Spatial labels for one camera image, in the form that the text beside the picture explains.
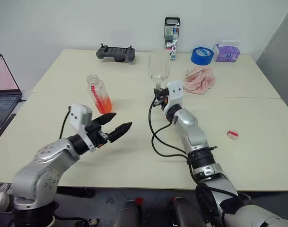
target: laptop keyboard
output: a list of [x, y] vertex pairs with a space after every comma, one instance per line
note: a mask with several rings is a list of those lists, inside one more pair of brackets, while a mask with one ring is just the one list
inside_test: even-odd
[[16, 101], [17, 97], [0, 97], [0, 110], [8, 110]]

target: label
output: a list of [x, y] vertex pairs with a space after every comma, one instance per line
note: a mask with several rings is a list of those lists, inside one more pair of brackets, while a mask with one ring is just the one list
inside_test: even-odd
[[206, 50], [206, 49], [198, 49], [196, 50], [196, 53], [199, 55], [199, 56], [202, 56], [202, 57], [208, 57], [211, 55], [210, 51]]

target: plastic bottle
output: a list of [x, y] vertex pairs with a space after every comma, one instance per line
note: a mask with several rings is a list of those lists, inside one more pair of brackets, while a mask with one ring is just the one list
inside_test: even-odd
[[112, 103], [107, 94], [105, 84], [96, 75], [87, 77], [88, 91], [101, 114], [109, 113], [112, 109]]

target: laptop screen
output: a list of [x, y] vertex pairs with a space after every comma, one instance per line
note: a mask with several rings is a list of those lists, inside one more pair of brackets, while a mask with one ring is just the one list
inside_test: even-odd
[[0, 55], [0, 91], [19, 90], [7, 67], [2, 55]]

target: orange liquid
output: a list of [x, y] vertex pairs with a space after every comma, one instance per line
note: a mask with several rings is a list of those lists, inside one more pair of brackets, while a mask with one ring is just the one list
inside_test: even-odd
[[99, 99], [98, 102], [96, 101], [96, 107], [101, 114], [110, 113], [112, 110], [110, 98], [107, 97], [107, 99]]

